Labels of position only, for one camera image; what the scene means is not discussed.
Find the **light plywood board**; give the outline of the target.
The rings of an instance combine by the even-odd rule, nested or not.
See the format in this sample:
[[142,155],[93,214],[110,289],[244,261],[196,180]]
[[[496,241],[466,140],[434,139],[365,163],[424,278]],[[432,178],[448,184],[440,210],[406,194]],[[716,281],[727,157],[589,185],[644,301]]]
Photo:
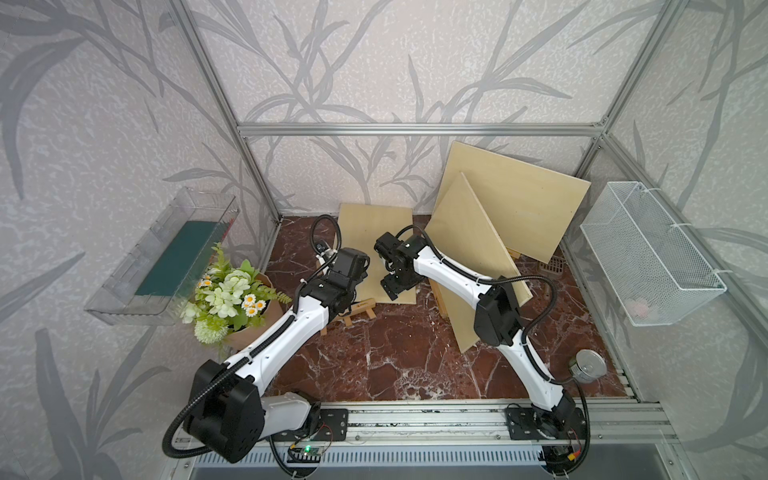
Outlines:
[[590,187],[587,180],[455,141],[438,201],[459,174],[468,180],[504,245],[544,263]]
[[[491,278],[520,274],[499,234],[462,173],[457,174],[434,210],[426,227],[437,249],[453,263]],[[459,295],[438,287],[459,351],[478,342],[474,331],[475,312]]]
[[379,237],[387,232],[397,233],[402,227],[410,225],[412,219],[412,210],[405,207],[349,203],[340,206],[338,224],[342,232],[342,246],[360,250],[370,257],[367,277],[356,287],[358,300],[373,299],[377,304],[416,303],[415,289],[401,293],[395,300],[389,298],[381,286],[381,280],[388,271],[374,250]]

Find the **wooden easel frame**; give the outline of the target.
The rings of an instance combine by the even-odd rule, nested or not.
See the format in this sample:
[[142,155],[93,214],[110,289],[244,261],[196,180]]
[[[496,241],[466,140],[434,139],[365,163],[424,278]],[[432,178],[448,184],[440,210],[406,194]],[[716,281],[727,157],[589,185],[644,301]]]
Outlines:
[[[521,256],[522,256],[522,254],[520,252],[517,252],[517,251],[512,250],[512,249],[507,249],[507,252],[509,253],[510,257],[514,261],[519,260],[521,258]],[[433,293],[433,296],[434,296],[434,299],[435,299],[435,302],[436,302],[436,305],[437,305],[438,312],[439,312],[440,316],[443,319],[448,320],[449,319],[449,315],[448,315],[448,312],[447,312],[447,307],[446,307],[446,304],[445,304],[442,292],[440,290],[439,284],[435,280],[429,279],[429,285],[431,287],[431,290],[432,290],[432,293]]]
[[[317,260],[317,267],[319,269],[321,267],[319,254],[316,255],[316,260]],[[340,319],[347,327],[351,327],[352,326],[351,319],[354,316],[365,313],[369,319],[373,319],[375,317],[375,314],[373,313],[373,308],[375,306],[376,306],[376,301],[372,297],[358,300],[357,288],[356,288],[356,299],[355,299],[355,302],[351,305],[351,308],[348,309],[345,313],[339,314],[337,317],[329,317],[329,321],[332,322],[334,320]]]

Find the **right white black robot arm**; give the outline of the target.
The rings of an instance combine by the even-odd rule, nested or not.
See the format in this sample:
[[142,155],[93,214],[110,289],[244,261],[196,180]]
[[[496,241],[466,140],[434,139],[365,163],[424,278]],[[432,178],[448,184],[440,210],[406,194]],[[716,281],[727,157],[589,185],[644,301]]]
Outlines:
[[[421,228],[409,225],[404,231],[414,234],[402,240],[398,234],[380,236],[374,250],[382,259],[388,275],[381,281],[391,299],[409,290],[423,279],[459,296],[474,310],[473,330],[479,340],[496,348],[511,365],[524,385],[531,410],[533,428],[546,438],[568,438],[579,434],[591,438],[589,411],[585,395],[579,394],[581,405],[565,390],[567,379],[558,380],[529,342],[528,336],[554,309],[557,288],[541,275],[518,275],[493,279],[481,275],[444,255]],[[549,286],[550,300],[544,310],[524,324],[513,285],[528,280]]]

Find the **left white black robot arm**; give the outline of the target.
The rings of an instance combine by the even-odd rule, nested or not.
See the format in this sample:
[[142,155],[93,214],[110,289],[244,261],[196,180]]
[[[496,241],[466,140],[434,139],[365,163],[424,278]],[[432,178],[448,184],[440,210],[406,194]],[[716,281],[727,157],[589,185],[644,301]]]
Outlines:
[[335,244],[311,242],[321,265],[297,287],[292,306],[256,341],[226,361],[206,361],[196,372],[188,404],[162,439],[173,459],[215,452],[236,463],[259,441],[304,426],[312,405],[294,393],[264,395],[282,367],[330,321],[350,309],[366,278],[370,258],[343,246],[337,220],[320,215],[335,230]]

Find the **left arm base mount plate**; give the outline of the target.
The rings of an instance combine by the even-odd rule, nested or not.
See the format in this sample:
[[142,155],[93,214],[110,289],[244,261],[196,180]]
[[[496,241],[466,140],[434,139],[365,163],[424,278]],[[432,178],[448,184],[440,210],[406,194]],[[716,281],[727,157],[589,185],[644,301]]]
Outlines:
[[277,442],[319,440],[321,442],[345,441],[349,427],[349,410],[325,408],[311,410],[304,424],[297,430],[276,433],[271,438]]

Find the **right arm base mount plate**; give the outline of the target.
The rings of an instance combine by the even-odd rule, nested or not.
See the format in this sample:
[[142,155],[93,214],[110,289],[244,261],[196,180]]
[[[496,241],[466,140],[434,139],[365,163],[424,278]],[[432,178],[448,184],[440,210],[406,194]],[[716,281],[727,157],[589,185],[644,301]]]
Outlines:
[[511,440],[585,440],[589,421],[571,397],[563,397],[552,411],[510,403],[504,409]]

